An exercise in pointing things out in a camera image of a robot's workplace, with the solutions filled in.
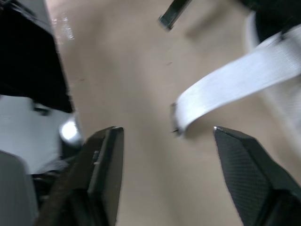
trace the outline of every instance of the black bag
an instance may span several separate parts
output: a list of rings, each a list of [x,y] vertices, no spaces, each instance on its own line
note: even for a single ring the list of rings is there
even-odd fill
[[[239,0],[256,11],[256,29],[260,42],[278,32],[301,24],[300,0]]]
[[[72,112],[51,34],[11,8],[0,15],[0,95]]]

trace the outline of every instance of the beige floor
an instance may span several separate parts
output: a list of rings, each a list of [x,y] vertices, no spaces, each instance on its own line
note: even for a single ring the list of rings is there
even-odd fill
[[[243,55],[246,12],[194,0],[166,33],[157,18],[171,0],[47,2],[85,136],[125,128],[118,226],[241,225],[223,181],[214,125],[255,136],[301,182],[299,159],[259,94],[205,115],[186,139],[171,133],[170,104]]]

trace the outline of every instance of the black metal bar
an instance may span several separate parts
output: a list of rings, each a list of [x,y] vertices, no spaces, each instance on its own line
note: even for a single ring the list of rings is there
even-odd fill
[[[159,18],[160,24],[168,31],[173,28],[174,23],[189,5],[191,0],[174,0],[163,16]]]

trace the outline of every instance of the white fabric strap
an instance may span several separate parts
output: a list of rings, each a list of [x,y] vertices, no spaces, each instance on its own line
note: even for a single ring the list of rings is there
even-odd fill
[[[184,91],[174,105],[180,134],[204,114],[301,74],[301,26],[272,36],[253,52],[208,74]]]

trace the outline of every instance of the white fabric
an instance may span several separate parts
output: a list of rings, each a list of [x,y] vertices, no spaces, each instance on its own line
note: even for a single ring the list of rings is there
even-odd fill
[[[202,78],[175,103],[180,133],[202,115],[301,74],[301,26],[264,41],[251,53]]]

